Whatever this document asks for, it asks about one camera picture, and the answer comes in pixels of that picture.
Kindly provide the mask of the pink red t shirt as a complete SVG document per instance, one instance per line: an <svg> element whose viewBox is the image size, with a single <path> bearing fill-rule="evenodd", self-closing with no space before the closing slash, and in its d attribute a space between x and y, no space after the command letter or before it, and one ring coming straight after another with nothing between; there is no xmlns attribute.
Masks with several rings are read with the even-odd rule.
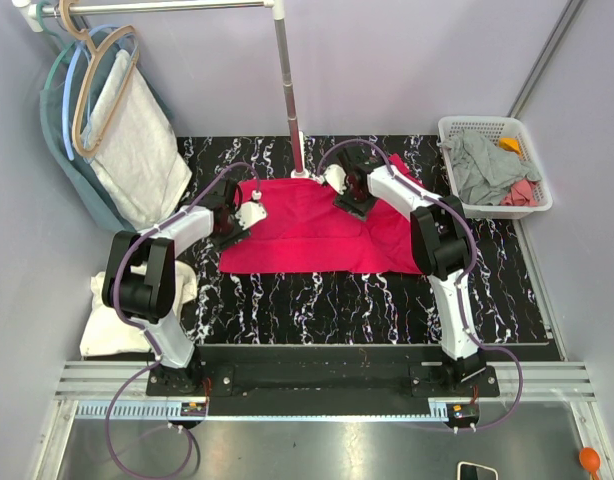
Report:
<svg viewBox="0 0 614 480"><path fill-rule="evenodd" d="M220 272L421 273L409 221L386 202L377 201L362 221L337 208L335 191L313 180L263 180L261 191L267 218L220 255Z"/></svg>

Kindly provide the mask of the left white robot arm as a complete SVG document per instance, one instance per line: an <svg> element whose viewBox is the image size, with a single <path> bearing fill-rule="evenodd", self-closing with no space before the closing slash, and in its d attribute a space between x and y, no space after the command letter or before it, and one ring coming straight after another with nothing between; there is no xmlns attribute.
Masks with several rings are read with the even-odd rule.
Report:
<svg viewBox="0 0 614 480"><path fill-rule="evenodd" d="M223 251L267 218L255 190L244 199L233 180L215 180L192 204L142 233L121 231L112 241L102 301L151 346L158 365L185 369L195 347L174 309L176 259L200 240Z"/></svg>

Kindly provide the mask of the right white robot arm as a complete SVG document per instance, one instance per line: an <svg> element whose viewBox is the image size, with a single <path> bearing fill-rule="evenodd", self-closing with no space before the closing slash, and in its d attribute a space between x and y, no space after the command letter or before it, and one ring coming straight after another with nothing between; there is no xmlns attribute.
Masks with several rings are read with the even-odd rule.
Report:
<svg viewBox="0 0 614 480"><path fill-rule="evenodd" d="M336 191L334 205L361 221L379 201L409 222L415 265L435 296L441 321L443 360L440 383L455 390L486 369L469 304L468 275L476 263L476 246L461 200L440 196L400 173L385 155L375 157L349 140L332 149L334 161L324 170L325 183Z"/></svg>

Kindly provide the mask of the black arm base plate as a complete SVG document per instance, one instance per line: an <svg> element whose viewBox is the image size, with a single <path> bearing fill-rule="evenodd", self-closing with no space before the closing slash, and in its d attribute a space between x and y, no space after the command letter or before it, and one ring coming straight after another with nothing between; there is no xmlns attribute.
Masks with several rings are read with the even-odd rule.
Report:
<svg viewBox="0 0 614 480"><path fill-rule="evenodd" d="M209 396L212 416L388 417L428 415L432 399L453 402L500 395L486 369L451 390L437 377L437 346L204 346L182 371L150 373L146 392L159 397Z"/></svg>

